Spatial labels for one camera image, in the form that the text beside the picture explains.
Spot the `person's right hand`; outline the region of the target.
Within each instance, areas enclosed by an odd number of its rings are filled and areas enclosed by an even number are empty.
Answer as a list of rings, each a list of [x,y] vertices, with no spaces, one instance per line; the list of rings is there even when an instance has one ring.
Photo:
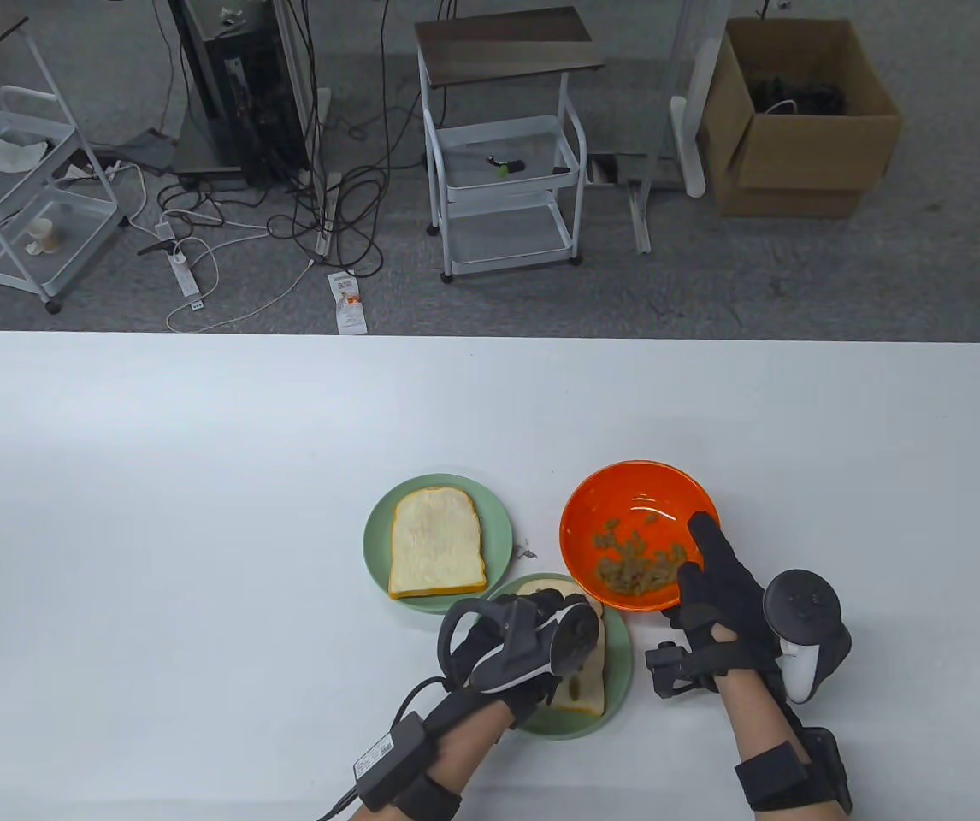
[[[714,692],[717,678],[731,671],[778,676],[780,648],[764,615],[764,588],[712,515],[694,513],[687,528],[701,560],[678,567],[679,603],[665,611],[689,646],[677,679]]]

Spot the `person's left hand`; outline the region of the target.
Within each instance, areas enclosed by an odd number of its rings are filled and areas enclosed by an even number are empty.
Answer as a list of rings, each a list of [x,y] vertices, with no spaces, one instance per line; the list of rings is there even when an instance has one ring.
[[[521,726],[592,656],[599,626],[584,594],[552,588],[459,600],[440,623],[438,661],[447,695],[432,712],[430,728],[442,735],[494,701]]]

